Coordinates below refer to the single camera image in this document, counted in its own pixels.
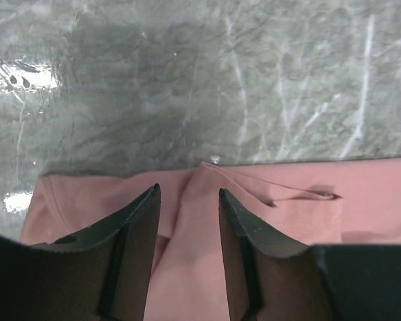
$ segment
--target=water droplet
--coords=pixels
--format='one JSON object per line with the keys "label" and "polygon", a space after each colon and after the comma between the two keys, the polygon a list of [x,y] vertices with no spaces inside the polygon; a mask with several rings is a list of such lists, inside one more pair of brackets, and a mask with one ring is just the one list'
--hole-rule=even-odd
{"label": "water droplet", "polygon": [[221,160],[221,157],[219,155],[213,155],[210,157],[210,160],[213,164],[218,164]]}
{"label": "water droplet", "polygon": [[22,77],[22,84],[24,85],[25,88],[29,87],[29,81],[26,80],[24,77]]}
{"label": "water droplet", "polygon": [[11,84],[13,84],[13,85],[17,83],[16,77],[14,75],[11,75],[9,80],[11,81]]}

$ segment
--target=gray marble surface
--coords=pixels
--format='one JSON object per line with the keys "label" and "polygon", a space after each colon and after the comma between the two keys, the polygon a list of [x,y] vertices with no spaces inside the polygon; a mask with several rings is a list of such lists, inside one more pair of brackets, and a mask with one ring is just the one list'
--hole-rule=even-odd
{"label": "gray marble surface", "polygon": [[0,0],[0,233],[41,173],[401,155],[401,0]]}

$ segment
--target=pink fabric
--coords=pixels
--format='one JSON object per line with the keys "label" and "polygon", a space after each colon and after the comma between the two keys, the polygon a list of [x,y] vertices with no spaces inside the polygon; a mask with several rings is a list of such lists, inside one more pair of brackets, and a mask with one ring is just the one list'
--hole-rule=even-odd
{"label": "pink fabric", "polygon": [[[216,167],[114,177],[42,177],[23,227],[51,243],[162,190],[147,321],[229,319],[218,220],[220,188],[304,243],[401,243],[401,158]],[[332,192],[340,196],[333,198]]]}

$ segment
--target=folded cloth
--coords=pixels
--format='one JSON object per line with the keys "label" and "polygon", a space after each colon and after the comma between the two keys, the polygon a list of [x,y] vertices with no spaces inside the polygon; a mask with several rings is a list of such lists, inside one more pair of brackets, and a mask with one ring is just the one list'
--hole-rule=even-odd
{"label": "folded cloth", "polygon": [[306,244],[401,243],[401,158],[38,180],[21,242],[51,243],[159,183],[162,204],[146,321],[229,320],[219,189]]}

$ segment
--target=marble countertop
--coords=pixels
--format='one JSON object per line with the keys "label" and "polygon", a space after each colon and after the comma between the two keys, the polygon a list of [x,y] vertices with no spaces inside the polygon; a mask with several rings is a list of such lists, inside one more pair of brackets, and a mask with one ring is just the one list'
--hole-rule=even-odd
{"label": "marble countertop", "polygon": [[41,173],[401,155],[401,0],[0,0],[0,233]]}

